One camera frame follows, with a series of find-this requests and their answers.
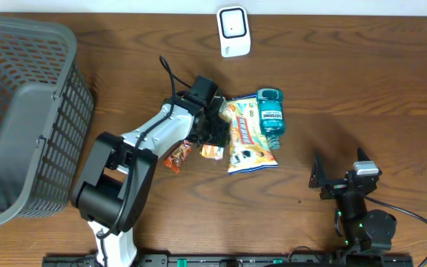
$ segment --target gray plastic basket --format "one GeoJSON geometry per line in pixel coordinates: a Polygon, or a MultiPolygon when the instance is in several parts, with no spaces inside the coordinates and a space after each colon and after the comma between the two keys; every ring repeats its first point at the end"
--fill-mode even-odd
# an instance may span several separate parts
{"type": "Polygon", "coordinates": [[[93,97],[60,24],[0,18],[0,225],[62,210],[93,97]]]}

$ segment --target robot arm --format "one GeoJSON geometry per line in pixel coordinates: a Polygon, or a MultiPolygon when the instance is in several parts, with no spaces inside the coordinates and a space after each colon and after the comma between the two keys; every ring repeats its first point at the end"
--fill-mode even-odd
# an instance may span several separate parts
{"type": "Polygon", "coordinates": [[[121,267],[133,262],[136,256],[133,226],[148,198],[158,158],[183,139],[225,146],[228,123],[218,116],[225,99],[216,96],[217,91],[210,79],[198,76],[188,92],[166,99],[161,111],[143,126],[121,136],[104,132],[97,137],[71,201],[97,237],[96,259],[100,265],[121,267]],[[174,107],[169,118],[147,132],[166,117],[171,105],[174,107]],[[132,182],[128,185],[129,182],[109,177],[104,174],[105,168],[132,175],[132,182]],[[98,238],[109,230],[111,234],[106,238],[98,238]]]}

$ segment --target white backdrop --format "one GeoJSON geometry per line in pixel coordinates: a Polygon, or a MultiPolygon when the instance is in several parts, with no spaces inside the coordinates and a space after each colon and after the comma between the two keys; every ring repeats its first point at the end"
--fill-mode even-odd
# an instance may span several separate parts
{"type": "Polygon", "coordinates": [[[0,0],[0,12],[212,14],[234,4],[250,14],[427,16],[427,0],[0,0]]]}

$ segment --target wooden table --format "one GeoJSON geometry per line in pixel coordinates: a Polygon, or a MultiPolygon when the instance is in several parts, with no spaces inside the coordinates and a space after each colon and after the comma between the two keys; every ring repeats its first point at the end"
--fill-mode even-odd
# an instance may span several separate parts
{"type": "MultiPolygon", "coordinates": [[[[229,176],[227,160],[203,159],[197,150],[180,174],[159,165],[136,224],[140,248],[287,254],[298,245],[343,245],[334,233],[335,202],[308,188],[312,151],[342,176],[358,145],[384,173],[372,196],[427,218],[427,18],[250,16],[251,52],[223,59],[213,15],[7,15],[59,22],[76,34],[79,67],[98,99],[82,164],[102,131],[132,131],[170,96],[159,54],[181,79],[211,77],[228,96],[283,90],[288,130],[274,153],[280,168],[229,176]]],[[[386,211],[398,219],[392,251],[420,263],[427,226],[386,211]]],[[[70,206],[0,227],[0,266],[40,266],[45,255],[95,248],[70,206]]]]}

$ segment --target blue bottle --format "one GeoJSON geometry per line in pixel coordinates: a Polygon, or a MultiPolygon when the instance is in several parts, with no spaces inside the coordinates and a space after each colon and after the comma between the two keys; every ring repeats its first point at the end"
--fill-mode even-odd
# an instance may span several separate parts
{"type": "Polygon", "coordinates": [[[256,92],[259,111],[259,127],[266,136],[270,149],[279,149],[279,137],[285,131],[285,121],[282,118],[282,91],[264,88],[256,92]]]}

